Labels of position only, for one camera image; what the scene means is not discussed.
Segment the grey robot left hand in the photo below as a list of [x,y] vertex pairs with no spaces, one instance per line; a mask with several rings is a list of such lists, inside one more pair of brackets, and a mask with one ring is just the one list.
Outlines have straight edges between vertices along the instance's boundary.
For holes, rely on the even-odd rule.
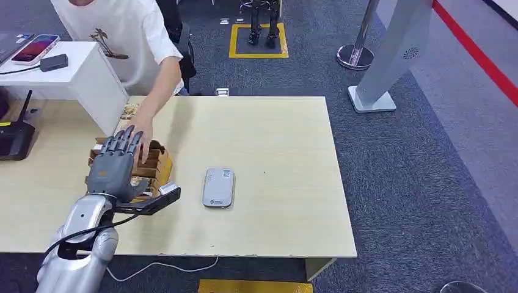
[[94,158],[87,176],[88,194],[108,194],[121,203],[129,203],[145,192],[148,180],[136,186],[131,184],[136,149],[140,146],[142,131],[132,134],[134,126],[108,137]]

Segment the person's left hand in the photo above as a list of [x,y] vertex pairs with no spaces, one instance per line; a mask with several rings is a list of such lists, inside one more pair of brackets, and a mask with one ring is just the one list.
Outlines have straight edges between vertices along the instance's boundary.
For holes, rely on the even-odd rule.
[[142,131],[139,145],[134,153],[134,166],[136,167],[138,163],[144,164],[147,160],[150,142],[153,138],[153,116],[147,113],[136,114],[127,122],[127,126],[131,125],[134,125],[133,135]]

